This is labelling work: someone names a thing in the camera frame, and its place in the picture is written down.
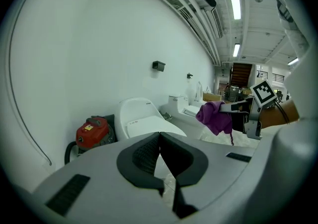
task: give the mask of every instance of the black wall fixture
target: black wall fixture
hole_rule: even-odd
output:
[[[153,69],[157,70],[157,71],[163,71],[164,70],[164,65],[165,63],[159,62],[159,61],[155,61],[153,62]]]

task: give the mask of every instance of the black handle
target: black handle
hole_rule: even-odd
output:
[[[96,126],[100,126],[100,121],[99,120],[96,120],[96,119],[94,119],[94,118],[87,118],[86,119],[86,123],[92,123],[92,124],[94,124],[94,125],[96,125]]]

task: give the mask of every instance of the ceiling light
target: ceiling light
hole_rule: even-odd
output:
[[[296,63],[296,62],[298,62],[298,58],[293,59],[291,62],[288,63],[288,65],[294,64],[294,63]]]
[[[240,19],[240,2],[239,0],[231,0],[233,7],[234,19]]]
[[[233,57],[238,56],[240,44],[235,44]]]

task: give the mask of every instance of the railing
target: railing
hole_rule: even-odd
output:
[[[261,77],[263,79],[268,79],[268,73],[265,71],[257,71],[257,77]]]
[[[257,77],[268,79],[268,72],[257,71]],[[283,83],[284,79],[285,79],[285,77],[283,75],[278,75],[278,74],[275,74],[275,73],[273,73],[272,78],[273,78],[273,81],[281,82],[281,83]]]
[[[284,82],[284,78],[285,77],[283,75],[278,75],[278,74],[274,74],[273,73],[273,81],[283,83]]]

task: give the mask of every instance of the toilet lid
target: toilet lid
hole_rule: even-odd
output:
[[[186,136],[177,126],[158,116],[150,116],[129,122],[127,124],[127,132],[130,138],[154,132],[172,132]]]
[[[199,107],[195,106],[187,106],[184,108],[184,113],[190,116],[196,116],[196,114],[200,111]]]

